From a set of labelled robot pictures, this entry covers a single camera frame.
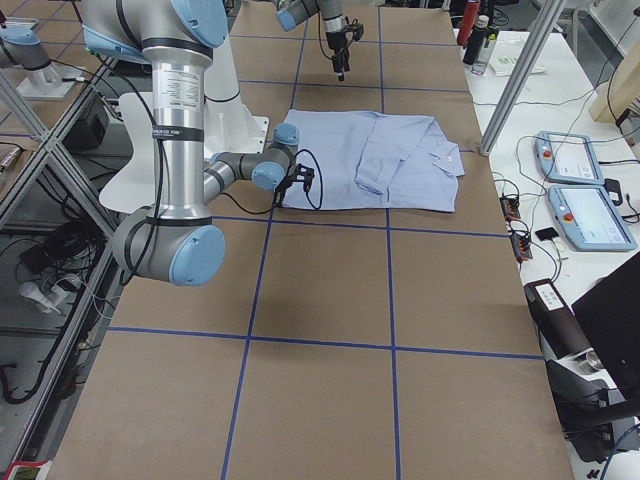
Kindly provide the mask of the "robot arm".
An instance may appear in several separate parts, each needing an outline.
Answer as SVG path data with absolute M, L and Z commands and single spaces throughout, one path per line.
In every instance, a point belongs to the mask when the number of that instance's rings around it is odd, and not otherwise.
M 207 283 L 226 249 L 208 203 L 237 180 L 274 194 L 287 189 L 298 129 L 274 131 L 263 153 L 225 152 L 205 161 L 205 83 L 214 51 L 228 37 L 220 1 L 89 1 L 86 45 L 152 68 L 151 122 L 155 198 L 130 214 L 114 235 L 114 256 L 129 276 L 178 286 Z
M 349 66 L 349 24 L 338 0 L 326 1 L 278 1 L 276 18 L 285 31 L 292 31 L 304 21 L 318 16 L 325 31 L 326 42 L 332 55 L 329 57 L 334 73 L 342 82 Z

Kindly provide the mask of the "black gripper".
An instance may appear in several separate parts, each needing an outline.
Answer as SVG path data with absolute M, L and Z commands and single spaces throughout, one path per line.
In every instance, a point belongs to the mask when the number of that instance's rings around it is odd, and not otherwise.
M 345 81 L 345 72 L 350 70 L 349 65 L 349 41 L 347 38 L 348 29 L 343 28 L 336 32 L 326 32 L 326 40 L 328 47 L 332 51 L 330 60 L 333 70 L 338 72 L 337 79 L 339 82 Z
M 286 191 L 294 184 L 298 182 L 298 174 L 292 173 L 283 178 L 279 185 L 274 190 L 273 206 L 281 206 L 286 196 Z

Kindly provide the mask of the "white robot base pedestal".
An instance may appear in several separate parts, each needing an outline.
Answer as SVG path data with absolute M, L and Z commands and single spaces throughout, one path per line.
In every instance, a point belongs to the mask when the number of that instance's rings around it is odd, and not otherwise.
M 260 153 L 263 151 L 269 119 L 254 116 L 242 101 L 231 43 L 213 52 L 213 64 L 204 74 L 205 157 L 219 152 Z M 151 123 L 143 103 L 152 94 L 120 96 L 119 106 L 133 146 L 130 161 L 102 189 L 100 203 L 113 211 L 131 213 L 153 202 L 154 159 Z

